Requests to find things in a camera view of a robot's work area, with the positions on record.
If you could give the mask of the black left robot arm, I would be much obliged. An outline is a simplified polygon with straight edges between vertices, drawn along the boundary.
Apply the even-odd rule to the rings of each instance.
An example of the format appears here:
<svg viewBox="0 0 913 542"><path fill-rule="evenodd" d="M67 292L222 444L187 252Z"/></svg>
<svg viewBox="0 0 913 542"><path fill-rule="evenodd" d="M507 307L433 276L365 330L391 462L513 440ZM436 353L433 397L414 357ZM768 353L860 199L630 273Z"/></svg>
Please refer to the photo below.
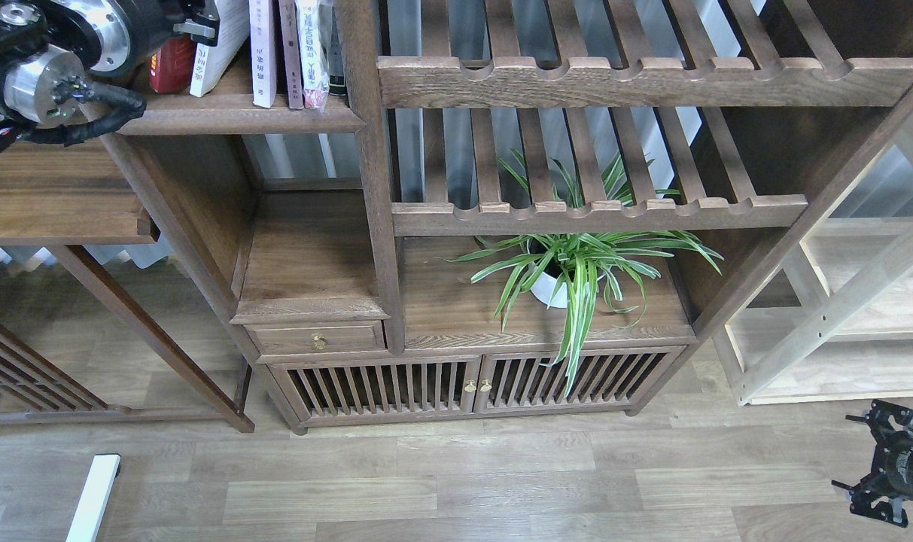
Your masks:
<svg viewBox="0 0 913 542"><path fill-rule="evenodd" d="M177 35L218 43L213 1L0 1L0 154L23 139L75 145L146 109L105 83Z"/></svg>

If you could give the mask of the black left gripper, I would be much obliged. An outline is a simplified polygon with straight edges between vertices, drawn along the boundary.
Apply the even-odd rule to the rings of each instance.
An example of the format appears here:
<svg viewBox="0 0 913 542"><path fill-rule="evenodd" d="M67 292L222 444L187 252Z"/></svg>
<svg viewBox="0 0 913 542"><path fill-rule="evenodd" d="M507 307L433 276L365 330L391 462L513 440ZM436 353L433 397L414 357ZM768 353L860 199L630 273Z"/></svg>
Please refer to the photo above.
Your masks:
<svg viewBox="0 0 913 542"><path fill-rule="evenodd" d="M86 72L118 77L174 35L218 45L215 1L47 1L46 51L72 53Z"/></svg>

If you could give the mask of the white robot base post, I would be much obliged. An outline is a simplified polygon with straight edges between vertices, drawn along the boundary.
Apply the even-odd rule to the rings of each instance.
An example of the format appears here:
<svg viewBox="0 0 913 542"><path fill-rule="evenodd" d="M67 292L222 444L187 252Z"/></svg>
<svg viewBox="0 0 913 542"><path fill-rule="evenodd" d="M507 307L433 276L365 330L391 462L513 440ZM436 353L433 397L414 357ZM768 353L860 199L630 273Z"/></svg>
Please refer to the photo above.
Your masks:
<svg viewBox="0 0 913 542"><path fill-rule="evenodd" d="M102 453L93 457L65 541L97 539L120 464L118 453Z"/></svg>

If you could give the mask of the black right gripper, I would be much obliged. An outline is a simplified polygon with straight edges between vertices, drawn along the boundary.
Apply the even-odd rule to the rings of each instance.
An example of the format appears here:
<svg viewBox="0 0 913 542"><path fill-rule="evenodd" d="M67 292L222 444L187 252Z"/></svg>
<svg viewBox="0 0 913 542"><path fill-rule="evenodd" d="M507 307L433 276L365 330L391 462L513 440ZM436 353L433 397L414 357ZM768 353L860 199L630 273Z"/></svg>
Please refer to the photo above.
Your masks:
<svg viewBox="0 0 913 542"><path fill-rule="evenodd" d="M889 525L907 528L904 501L913 501L913 409L873 399L861 416L846 415L846 421L868 425L877 446L882 447L884 470L872 471L856 485L831 480L846 491L851 512ZM909 437L899 436L905 432Z"/></svg>

